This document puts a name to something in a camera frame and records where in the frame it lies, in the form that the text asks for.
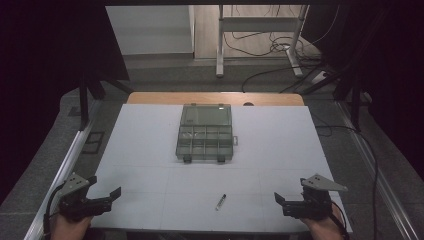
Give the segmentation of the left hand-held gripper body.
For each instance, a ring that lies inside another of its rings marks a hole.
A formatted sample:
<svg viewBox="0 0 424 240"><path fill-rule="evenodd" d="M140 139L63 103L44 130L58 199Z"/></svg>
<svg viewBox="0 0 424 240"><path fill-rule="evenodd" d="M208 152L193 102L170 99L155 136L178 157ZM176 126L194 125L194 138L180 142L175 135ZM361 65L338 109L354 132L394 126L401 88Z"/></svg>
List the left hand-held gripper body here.
<svg viewBox="0 0 424 240"><path fill-rule="evenodd" d="M110 212L112 204L103 204L102 198L87 197L90 187L87 179L73 172L59 191L59 213L65 218L78 222L85 217Z"/></svg>

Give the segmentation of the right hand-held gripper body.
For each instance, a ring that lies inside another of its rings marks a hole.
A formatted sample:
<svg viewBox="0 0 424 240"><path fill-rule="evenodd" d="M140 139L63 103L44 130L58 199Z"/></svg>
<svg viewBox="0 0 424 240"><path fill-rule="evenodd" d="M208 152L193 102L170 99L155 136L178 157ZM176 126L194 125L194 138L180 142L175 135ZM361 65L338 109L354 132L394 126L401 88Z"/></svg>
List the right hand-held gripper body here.
<svg viewBox="0 0 424 240"><path fill-rule="evenodd" d="M332 213L330 191L347 191L348 188L324 176L315 174L306 179L306 186L302 186L302 201L286 200L282 207L283 214L296 219L308 218L320 221Z"/></svg>

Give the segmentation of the black curtain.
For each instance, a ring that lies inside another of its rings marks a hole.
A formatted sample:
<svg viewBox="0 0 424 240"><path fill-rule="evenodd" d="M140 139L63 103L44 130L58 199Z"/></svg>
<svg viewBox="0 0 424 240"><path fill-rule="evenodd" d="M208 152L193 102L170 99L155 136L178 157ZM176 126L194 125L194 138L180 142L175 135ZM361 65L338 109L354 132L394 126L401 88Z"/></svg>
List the black curtain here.
<svg viewBox="0 0 424 240"><path fill-rule="evenodd" d="M105 3L0 0L0 204L52 128L63 95L126 80Z"/></svg>
<svg viewBox="0 0 424 240"><path fill-rule="evenodd" d="M380 9L387 16L358 64L369 112L424 180L424 0L351 0L313 5L302 37L339 70L357 52Z"/></svg>

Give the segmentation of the white panel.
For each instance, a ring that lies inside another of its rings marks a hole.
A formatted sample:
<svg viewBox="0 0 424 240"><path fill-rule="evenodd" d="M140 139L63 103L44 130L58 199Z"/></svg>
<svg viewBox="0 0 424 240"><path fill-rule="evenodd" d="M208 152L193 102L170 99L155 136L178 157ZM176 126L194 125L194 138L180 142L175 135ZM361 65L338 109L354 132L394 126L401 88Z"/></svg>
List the white panel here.
<svg viewBox="0 0 424 240"><path fill-rule="evenodd" d="M194 6L108 6L123 55L194 52Z"/></svg>

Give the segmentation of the black rectangular floor frame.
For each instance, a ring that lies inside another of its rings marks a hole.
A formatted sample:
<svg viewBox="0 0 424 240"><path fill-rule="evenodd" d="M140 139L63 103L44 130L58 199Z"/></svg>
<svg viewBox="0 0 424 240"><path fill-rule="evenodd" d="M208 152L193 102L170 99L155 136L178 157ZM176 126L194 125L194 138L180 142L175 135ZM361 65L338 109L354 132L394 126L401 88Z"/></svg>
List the black rectangular floor frame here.
<svg viewBox="0 0 424 240"><path fill-rule="evenodd" d="M82 149L83 154L97 154L103 142L105 132L90 132Z"/></svg>

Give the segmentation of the white metal desk frame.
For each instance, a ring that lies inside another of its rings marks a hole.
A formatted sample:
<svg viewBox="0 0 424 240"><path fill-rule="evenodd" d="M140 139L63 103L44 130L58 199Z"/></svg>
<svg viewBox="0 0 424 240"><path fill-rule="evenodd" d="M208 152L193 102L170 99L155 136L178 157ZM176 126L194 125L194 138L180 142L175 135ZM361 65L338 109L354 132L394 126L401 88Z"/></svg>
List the white metal desk frame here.
<svg viewBox="0 0 424 240"><path fill-rule="evenodd" d="M306 17L308 5L302 5L297 17L225 17L224 6L219 6L218 45L216 51L216 76L224 76L225 32L292 32L292 41L285 48L294 75L302 77L303 72L296 57L295 49Z"/></svg>

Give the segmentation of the black metal stand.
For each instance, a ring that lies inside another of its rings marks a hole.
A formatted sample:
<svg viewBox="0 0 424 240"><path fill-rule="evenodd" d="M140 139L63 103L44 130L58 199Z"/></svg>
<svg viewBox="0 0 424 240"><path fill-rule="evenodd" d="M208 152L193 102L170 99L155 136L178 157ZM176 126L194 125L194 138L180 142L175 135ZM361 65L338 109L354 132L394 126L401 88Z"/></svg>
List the black metal stand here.
<svg viewBox="0 0 424 240"><path fill-rule="evenodd" d="M111 84L115 88L120 89L127 94L134 92L132 88L102 72L95 72L88 76L83 75L79 80L80 131L83 131L89 123L88 92L91 93L95 100L102 100L106 95L101 84L102 81Z"/></svg>
<svg viewBox="0 0 424 240"><path fill-rule="evenodd" d="M355 127L356 130L360 130L359 127L359 108L360 108L360 80L358 76L354 73L348 73L347 71L342 71L339 73L331 74L325 77L318 83L313 84L312 86L301 90L300 95L307 95L317 91L318 89L333 83L337 79L340 80L336 86L333 97L336 101L344 100L348 94L351 94L351 104L350 104L350 121Z"/></svg>

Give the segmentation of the person's left hand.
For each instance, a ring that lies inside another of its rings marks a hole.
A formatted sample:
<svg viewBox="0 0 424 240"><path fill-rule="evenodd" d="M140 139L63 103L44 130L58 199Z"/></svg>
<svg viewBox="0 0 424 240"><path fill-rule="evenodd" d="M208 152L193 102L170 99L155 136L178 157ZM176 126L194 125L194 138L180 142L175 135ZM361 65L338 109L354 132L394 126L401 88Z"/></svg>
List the person's left hand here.
<svg viewBox="0 0 424 240"><path fill-rule="evenodd" d="M52 228L51 240L83 240L92 219L90 216L75 222L58 215Z"/></svg>

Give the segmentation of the white table cover board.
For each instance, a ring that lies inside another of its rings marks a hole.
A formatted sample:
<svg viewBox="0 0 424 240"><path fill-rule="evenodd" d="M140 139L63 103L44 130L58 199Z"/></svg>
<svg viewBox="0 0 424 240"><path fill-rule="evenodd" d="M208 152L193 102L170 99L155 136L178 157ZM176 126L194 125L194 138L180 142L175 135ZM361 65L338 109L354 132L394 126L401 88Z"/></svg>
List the white table cover board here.
<svg viewBox="0 0 424 240"><path fill-rule="evenodd" d="M185 164L175 154L182 108L121 108L89 197L120 187L98 228L237 233L294 233L305 225L283 214L274 193L301 197L300 178L332 176L307 107L235 106L238 138L225 164ZM215 207L226 194L219 211Z"/></svg>

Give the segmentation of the person's right hand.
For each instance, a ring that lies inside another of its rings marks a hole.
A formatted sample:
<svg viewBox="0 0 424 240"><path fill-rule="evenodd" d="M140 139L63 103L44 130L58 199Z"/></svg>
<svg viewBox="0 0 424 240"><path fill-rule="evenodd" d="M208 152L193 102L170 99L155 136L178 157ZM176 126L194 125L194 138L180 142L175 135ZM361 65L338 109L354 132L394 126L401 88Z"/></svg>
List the person's right hand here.
<svg viewBox="0 0 424 240"><path fill-rule="evenodd" d="M345 240L346 234L340 225L344 223L341 212L335 204L332 204L332 214L320 221L301 218L308 227L313 240Z"/></svg>

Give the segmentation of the clear green plastic compartment box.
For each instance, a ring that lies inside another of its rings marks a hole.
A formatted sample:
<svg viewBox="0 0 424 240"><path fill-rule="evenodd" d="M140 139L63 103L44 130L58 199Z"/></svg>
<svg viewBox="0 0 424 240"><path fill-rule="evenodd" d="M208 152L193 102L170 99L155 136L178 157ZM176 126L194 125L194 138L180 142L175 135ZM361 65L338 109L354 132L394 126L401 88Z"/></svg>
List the clear green plastic compartment box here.
<svg viewBox="0 0 424 240"><path fill-rule="evenodd" d="M233 158L232 108L229 104L185 104L177 135L176 156L184 163Z"/></svg>

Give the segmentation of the aluminium rail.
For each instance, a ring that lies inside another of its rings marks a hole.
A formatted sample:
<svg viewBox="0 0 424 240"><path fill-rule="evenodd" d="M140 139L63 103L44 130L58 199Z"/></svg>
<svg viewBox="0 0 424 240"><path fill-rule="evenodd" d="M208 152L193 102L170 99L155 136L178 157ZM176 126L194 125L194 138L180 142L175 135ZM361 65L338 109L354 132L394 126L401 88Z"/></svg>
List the aluminium rail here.
<svg viewBox="0 0 424 240"><path fill-rule="evenodd" d="M373 192L379 191L391 217L394 220L402 238L404 240L420 240L420 236L413 226L411 218L408 216L400 199L396 196L394 190L390 186L383 172L379 169L374 150L369 141L354 128L350 121L350 113L345 104L339 101L335 102L341 112L345 127L352 131L352 138L356 144L365 166L373 177L375 189Z"/></svg>
<svg viewBox="0 0 424 240"><path fill-rule="evenodd" d="M89 120L86 127L83 130L79 130L61 162L60 167L58 168L57 173L55 174L49 189L41 203L25 237L24 240L41 240L43 238L43 216L45 214L48 200L51 196L53 190L71 174L76 161L82 152L83 146L88 138L89 133L94 125L96 115L100 109L102 100L94 100L89 106Z"/></svg>

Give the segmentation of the white power strip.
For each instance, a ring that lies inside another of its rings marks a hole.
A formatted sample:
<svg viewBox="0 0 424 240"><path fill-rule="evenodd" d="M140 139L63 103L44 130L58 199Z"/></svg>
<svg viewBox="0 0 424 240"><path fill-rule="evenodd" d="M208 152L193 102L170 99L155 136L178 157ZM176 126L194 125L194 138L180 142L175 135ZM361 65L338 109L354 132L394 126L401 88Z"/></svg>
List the white power strip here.
<svg viewBox="0 0 424 240"><path fill-rule="evenodd" d="M327 73L325 71L321 71L319 74L317 74L312 80L311 83L312 84L316 84L321 82L322 80L324 80L327 77Z"/></svg>

